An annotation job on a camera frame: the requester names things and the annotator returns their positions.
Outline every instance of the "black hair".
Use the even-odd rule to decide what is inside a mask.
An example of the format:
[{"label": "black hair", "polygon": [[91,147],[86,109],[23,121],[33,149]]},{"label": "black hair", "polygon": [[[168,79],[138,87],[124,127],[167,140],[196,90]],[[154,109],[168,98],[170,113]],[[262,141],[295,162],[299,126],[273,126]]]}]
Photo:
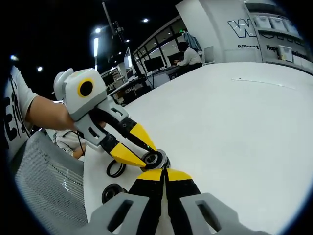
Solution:
[{"label": "black hair", "polygon": [[180,52],[185,52],[188,49],[189,45],[186,42],[178,43],[178,50]]}]

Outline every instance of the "white shirt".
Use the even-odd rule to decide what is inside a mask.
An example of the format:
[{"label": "white shirt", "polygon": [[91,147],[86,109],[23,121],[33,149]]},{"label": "white shirt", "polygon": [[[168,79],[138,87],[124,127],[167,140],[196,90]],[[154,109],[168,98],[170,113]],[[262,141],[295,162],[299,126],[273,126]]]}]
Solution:
[{"label": "white shirt", "polygon": [[19,148],[30,137],[29,130],[32,125],[25,121],[27,110],[31,102],[37,96],[26,85],[21,72],[12,67],[11,75],[6,83],[4,98],[4,147],[8,150],[9,161],[11,161]]},{"label": "white shirt", "polygon": [[178,62],[177,65],[185,66],[185,65],[194,65],[196,63],[202,63],[202,60],[195,50],[188,47],[184,53],[184,60],[181,62]]},{"label": "white shirt", "polygon": [[[81,137],[79,139],[81,144],[86,143],[85,139]],[[60,149],[63,149],[71,156],[73,156],[74,150],[80,148],[78,135],[70,130],[56,131],[55,142]]]}]

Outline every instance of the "person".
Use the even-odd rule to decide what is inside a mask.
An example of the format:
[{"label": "person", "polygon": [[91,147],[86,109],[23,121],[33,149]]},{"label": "person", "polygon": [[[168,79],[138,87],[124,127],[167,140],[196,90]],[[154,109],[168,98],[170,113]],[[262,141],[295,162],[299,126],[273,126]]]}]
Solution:
[{"label": "person", "polygon": [[45,129],[75,130],[74,121],[65,105],[54,103],[32,92],[21,72],[15,66],[11,68],[2,100],[4,114],[2,144],[9,161],[30,137],[29,130],[33,125]]},{"label": "person", "polygon": [[56,131],[54,142],[69,155],[83,161],[86,151],[86,141],[72,130]]},{"label": "person", "polygon": [[179,75],[183,75],[187,72],[195,70],[197,68],[202,67],[202,61],[198,53],[189,47],[186,42],[178,43],[178,50],[180,52],[184,52],[184,60],[179,61],[175,60],[174,63],[176,65],[181,66],[180,71],[178,71]]}]

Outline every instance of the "yellow circular sensor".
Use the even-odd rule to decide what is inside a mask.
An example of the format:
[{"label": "yellow circular sensor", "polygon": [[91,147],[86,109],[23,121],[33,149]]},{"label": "yellow circular sensor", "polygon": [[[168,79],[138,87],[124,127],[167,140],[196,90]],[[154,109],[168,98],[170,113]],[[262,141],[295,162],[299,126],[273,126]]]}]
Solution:
[{"label": "yellow circular sensor", "polygon": [[83,81],[80,82],[77,93],[79,94],[80,97],[87,97],[88,95],[91,94],[93,89],[93,81],[90,78],[87,78]]}]

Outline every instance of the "gray gripper housing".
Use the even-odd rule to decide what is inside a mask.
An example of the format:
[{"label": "gray gripper housing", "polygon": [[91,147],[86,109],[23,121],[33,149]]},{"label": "gray gripper housing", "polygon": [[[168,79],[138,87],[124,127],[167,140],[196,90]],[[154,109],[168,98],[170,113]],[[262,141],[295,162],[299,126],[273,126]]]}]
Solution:
[{"label": "gray gripper housing", "polygon": [[[148,201],[148,197],[119,193],[95,210],[90,223],[73,234],[113,235],[123,223],[119,235],[136,235]],[[209,193],[182,197],[180,201],[193,235],[211,235],[208,223],[216,230],[216,235],[269,235],[240,224],[238,214]]]}]

